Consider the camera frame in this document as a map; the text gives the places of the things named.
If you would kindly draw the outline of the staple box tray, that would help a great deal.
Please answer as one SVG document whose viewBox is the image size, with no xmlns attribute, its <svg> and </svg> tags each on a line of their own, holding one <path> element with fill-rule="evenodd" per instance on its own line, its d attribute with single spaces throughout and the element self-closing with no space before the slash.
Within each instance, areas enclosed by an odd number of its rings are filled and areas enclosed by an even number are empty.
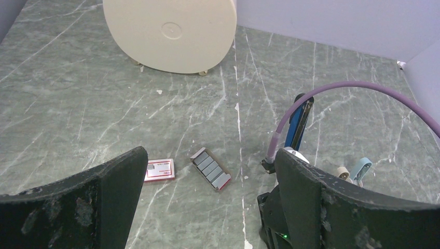
<svg viewBox="0 0 440 249">
<path fill-rule="evenodd" d="M 210 186 L 220 191 L 231 181 L 231 172 L 209 149 L 202 147 L 190 157 L 196 170 L 204 177 Z"/>
</svg>

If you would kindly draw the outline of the red white staple box sleeve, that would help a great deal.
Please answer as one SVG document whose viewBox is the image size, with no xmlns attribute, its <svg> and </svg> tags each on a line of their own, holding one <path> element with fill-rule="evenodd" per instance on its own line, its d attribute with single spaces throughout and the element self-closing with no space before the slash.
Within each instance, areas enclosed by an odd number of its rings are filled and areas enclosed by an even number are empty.
<svg viewBox="0 0 440 249">
<path fill-rule="evenodd" d="M 157 159 L 149 160 L 144 182 L 155 182 L 175 179 L 174 160 Z"/>
</svg>

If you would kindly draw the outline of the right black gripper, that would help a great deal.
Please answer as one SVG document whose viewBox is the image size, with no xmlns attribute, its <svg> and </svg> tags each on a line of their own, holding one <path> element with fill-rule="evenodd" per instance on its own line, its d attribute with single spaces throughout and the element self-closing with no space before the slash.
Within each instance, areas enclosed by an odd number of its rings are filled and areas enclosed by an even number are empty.
<svg viewBox="0 0 440 249">
<path fill-rule="evenodd" d="M 271 192 L 259 195 L 257 203 L 262 223 L 259 236 L 266 247 L 292 249 L 279 186 L 277 185 Z"/>
</svg>

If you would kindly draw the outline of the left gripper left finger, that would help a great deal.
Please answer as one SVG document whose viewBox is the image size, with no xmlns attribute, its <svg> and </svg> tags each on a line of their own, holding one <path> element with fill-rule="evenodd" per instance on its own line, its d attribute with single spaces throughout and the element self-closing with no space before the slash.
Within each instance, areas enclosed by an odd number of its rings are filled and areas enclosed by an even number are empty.
<svg viewBox="0 0 440 249">
<path fill-rule="evenodd" d="M 1 248 L 124 248 L 147 163 L 139 146 L 59 181 L 1 195 Z"/>
</svg>

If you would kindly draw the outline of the beige small stapler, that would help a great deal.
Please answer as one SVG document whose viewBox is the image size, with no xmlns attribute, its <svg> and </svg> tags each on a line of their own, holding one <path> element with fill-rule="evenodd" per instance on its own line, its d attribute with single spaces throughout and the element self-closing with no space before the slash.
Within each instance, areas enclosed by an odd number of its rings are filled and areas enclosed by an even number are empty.
<svg viewBox="0 0 440 249">
<path fill-rule="evenodd" d="M 353 180 L 350 178 L 350 172 L 346 167 L 338 167 L 336 171 L 336 176 L 342 180 L 353 183 Z"/>
</svg>

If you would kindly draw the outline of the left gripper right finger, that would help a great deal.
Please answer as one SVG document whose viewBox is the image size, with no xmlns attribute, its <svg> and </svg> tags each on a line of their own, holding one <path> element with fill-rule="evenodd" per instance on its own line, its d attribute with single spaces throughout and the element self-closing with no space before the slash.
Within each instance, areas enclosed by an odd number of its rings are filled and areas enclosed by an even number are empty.
<svg viewBox="0 0 440 249">
<path fill-rule="evenodd" d="M 293 248 L 439 248 L 439 205 L 367 190 L 284 149 L 275 158 Z"/>
</svg>

